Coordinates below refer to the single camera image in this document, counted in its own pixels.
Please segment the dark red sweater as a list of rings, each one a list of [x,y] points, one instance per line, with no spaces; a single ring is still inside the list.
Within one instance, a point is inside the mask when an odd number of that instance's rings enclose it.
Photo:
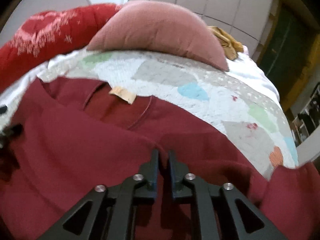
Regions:
[[[21,135],[1,157],[1,217],[15,239],[37,239],[95,185],[134,175],[158,149],[211,184],[232,183],[288,239],[319,239],[319,173],[278,166],[266,180],[210,124],[154,96],[132,105],[108,84],[35,80],[12,118]]]

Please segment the patchwork heart quilt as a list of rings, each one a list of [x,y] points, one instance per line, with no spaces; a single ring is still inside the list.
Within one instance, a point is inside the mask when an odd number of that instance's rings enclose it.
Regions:
[[[45,82],[65,76],[106,81],[138,96],[154,95],[211,124],[270,178],[278,165],[298,166],[291,129],[281,106],[242,81],[209,65],[146,51],[90,52],[58,55],[23,75],[1,93],[1,126],[10,121],[35,78]]]

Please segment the cluttered white shelf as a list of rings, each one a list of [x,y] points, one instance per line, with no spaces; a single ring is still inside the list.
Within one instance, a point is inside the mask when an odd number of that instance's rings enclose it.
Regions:
[[[291,123],[295,146],[298,147],[319,126],[319,82],[315,85],[307,104],[298,112]]]

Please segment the white fleece blanket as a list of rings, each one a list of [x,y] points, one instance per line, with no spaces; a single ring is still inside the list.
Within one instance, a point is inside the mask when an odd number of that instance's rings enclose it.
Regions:
[[[230,60],[226,58],[229,72],[227,75],[234,77],[257,92],[264,94],[278,106],[279,92],[275,85],[266,77],[265,73],[257,66],[257,64],[249,57],[248,48],[243,45],[244,52],[238,52],[238,58]]]

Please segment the wooden door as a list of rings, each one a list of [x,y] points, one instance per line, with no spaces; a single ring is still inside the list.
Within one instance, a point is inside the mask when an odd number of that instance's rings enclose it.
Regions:
[[[288,5],[281,3],[276,26],[259,67],[275,85],[287,111],[306,87],[319,54],[319,31]]]

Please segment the red floral comforter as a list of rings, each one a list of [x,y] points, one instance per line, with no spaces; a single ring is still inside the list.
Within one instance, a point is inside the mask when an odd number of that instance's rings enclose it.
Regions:
[[[30,16],[1,46],[1,91],[56,55],[87,46],[120,9],[121,5],[103,3]]]

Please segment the white headboard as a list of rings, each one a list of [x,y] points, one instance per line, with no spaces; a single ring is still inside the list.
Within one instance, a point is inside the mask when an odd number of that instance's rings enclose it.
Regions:
[[[1,43],[11,39],[16,30],[30,16],[38,12],[62,11],[90,4],[90,0],[21,0],[16,2],[1,18]]]

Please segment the pink corduroy pillow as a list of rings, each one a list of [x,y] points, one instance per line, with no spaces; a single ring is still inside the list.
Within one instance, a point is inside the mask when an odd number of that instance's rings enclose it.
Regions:
[[[90,40],[87,49],[148,50],[185,57],[229,70],[223,48],[192,11],[167,2],[124,4]]]

